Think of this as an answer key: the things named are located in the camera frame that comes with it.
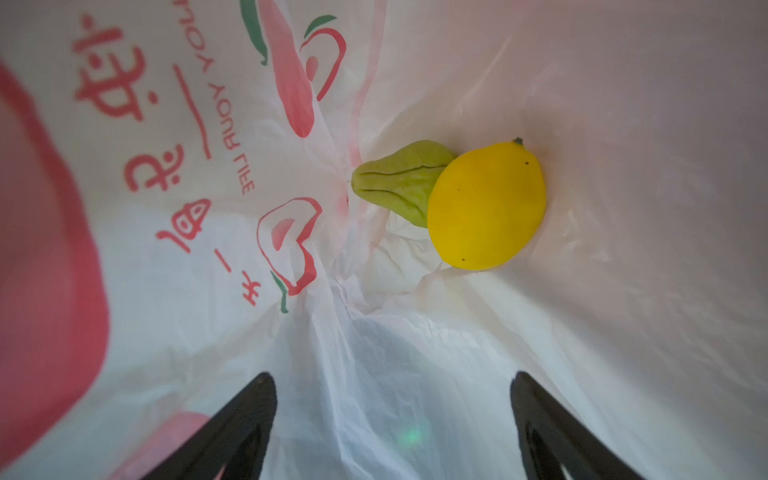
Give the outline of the pink plastic bag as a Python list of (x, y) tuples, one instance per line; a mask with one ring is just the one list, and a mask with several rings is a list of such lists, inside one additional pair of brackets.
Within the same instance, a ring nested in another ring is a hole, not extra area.
[[(422, 139), (538, 158), (510, 262), (353, 193)], [(265, 479), (521, 479), (522, 371), (766, 477), (765, 2), (2, 3), (3, 478), (141, 478), (268, 372)]]

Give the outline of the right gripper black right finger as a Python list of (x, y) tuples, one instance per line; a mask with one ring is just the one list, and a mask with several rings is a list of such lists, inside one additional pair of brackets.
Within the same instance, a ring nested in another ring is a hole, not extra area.
[(642, 479), (528, 373), (515, 375), (510, 401), (529, 479)]

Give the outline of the yellow lemon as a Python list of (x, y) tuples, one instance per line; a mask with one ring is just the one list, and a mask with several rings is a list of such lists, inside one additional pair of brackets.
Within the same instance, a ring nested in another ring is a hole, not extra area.
[(445, 168), (429, 198), (427, 229), (443, 262), (489, 270), (533, 239), (546, 206), (541, 165), (517, 138), (466, 152)]

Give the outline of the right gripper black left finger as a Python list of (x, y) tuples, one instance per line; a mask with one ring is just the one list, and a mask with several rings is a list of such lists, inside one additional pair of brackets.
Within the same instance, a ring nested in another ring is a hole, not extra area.
[(259, 478), (277, 406), (275, 381), (262, 372), (144, 479)]

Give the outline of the green pear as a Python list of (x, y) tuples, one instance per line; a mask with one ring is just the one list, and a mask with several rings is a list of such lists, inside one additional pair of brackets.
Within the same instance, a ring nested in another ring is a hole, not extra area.
[(351, 188), (361, 199), (426, 228), (431, 192), (456, 157), (439, 142), (416, 141), (391, 155), (361, 164), (352, 174)]

